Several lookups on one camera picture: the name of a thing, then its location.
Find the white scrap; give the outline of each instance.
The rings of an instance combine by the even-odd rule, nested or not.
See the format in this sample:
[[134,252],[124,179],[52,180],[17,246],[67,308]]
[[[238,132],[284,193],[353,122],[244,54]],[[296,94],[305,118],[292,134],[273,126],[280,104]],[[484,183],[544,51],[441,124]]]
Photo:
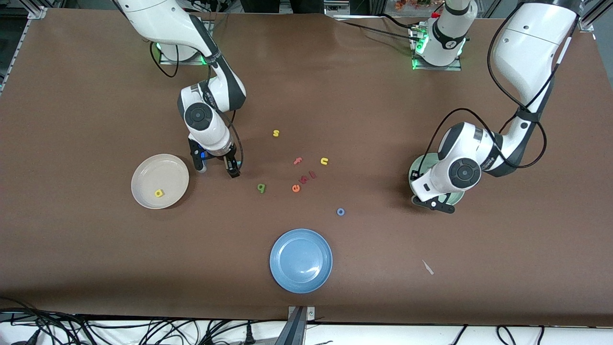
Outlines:
[[430,274],[434,275],[434,271],[432,271],[432,269],[428,266],[428,264],[423,260],[422,262],[424,263],[425,269],[427,269],[428,272],[430,272]]

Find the green plate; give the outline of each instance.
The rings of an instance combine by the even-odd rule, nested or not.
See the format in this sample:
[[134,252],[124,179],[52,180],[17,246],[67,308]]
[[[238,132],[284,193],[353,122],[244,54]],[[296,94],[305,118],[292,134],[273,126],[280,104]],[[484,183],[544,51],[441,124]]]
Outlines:
[[[417,168],[419,168],[419,163],[421,162],[421,159],[424,155],[419,156],[414,162],[413,164],[411,164],[411,167],[409,168],[409,173],[408,173],[408,179],[409,179],[409,185],[411,185],[411,171],[413,170],[417,170]],[[425,159],[424,159],[424,164],[422,164],[422,169],[419,172],[420,174],[428,171],[428,169],[430,169],[433,165],[438,163],[438,154],[434,153],[434,152],[430,152],[428,154],[426,154]],[[413,191],[413,194],[415,194],[415,191],[413,190],[413,186],[411,185],[411,190]],[[449,196],[449,200],[447,200],[447,204],[450,205],[455,205],[458,202],[460,202],[460,200],[462,199],[462,197],[464,196],[464,192],[459,192],[459,193],[451,193],[451,195]],[[438,201],[440,202],[445,202],[445,199],[447,198],[447,195],[443,194],[440,195],[438,197]]]

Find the blue plate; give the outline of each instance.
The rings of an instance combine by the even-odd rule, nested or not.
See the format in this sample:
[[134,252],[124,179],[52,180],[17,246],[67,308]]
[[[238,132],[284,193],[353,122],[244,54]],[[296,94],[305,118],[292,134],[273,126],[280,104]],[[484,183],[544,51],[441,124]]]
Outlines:
[[294,229],[276,240],[270,271],[279,285],[294,293],[309,293],[324,285],[332,271],[332,250],[320,234]]

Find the brown table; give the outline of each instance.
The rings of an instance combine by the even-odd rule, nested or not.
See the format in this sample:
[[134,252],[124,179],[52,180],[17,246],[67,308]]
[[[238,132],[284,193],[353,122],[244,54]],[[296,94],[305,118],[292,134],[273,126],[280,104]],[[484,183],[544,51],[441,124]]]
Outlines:
[[[412,70],[401,39],[323,15],[230,15],[215,37],[248,90],[245,166],[230,179],[217,161],[194,171],[177,114],[205,68],[168,79],[118,12],[49,10],[0,98],[0,292],[90,314],[281,319],[309,304],[328,321],[611,325],[613,98],[591,34],[576,33],[556,75],[539,164],[485,176],[454,215],[409,201],[408,166],[445,114],[469,107],[498,128],[515,111],[485,67],[499,24],[477,20],[463,71],[437,72]],[[447,126],[462,120],[474,122]],[[130,179],[158,153],[184,159],[191,181],[152,211]],[[268,256],[303,227],[334,266],[294,295]]]

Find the white plate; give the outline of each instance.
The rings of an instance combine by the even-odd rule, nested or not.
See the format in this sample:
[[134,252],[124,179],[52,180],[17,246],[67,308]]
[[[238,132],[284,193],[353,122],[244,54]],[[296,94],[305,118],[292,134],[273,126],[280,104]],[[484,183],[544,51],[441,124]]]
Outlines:
[[[181,199],[188,189],[189,171],[178,157],[163,153],[147,158],[132,175],[132,195],[148,209],[163,209]],[[164,195],[156,196],[157,190]]]

